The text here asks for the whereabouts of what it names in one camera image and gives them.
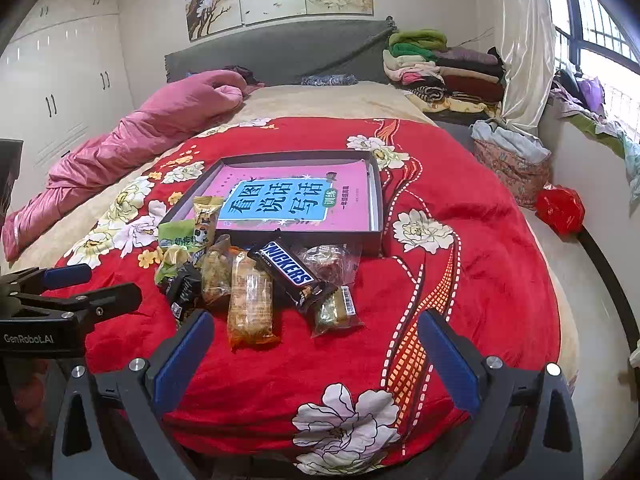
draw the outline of snickers logo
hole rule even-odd
[[[305,269],[300,267],[300,264],[289,256],[289,253],[276,242],[269,242],[261,248],[259,252],[274,266],[280,269],[280,272],[282,272],[291,283],[297,286],[306,285],[316,280],[313,276],[309,275]]]

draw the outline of headboard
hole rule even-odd
[[[341,73],[387,83],[382,51],[396,30],[391,16],[384,21],[311,20],[250,28],[168,54],[166,80],[240,65],[267,86],[299,84],[305,75]]]

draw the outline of red plastic bag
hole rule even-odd
[[[575,189],[547,184],[536,201],[536,216],[559,235],[577,233],[584,221],[584,205]]]

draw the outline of white wardrobe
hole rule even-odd
[[[0,57],[0,137],[22,139],[11,209],[47,171],[132,111],[117,0],[40,0]]]

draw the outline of box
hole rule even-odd
[[[355,243],[378,256],[382,187],[370,152],[326,150],[221,158],[183,195],[161,223],[193,217],[195,196],[223,196],[216,237],[251,247],[281,229],[292,245]]]

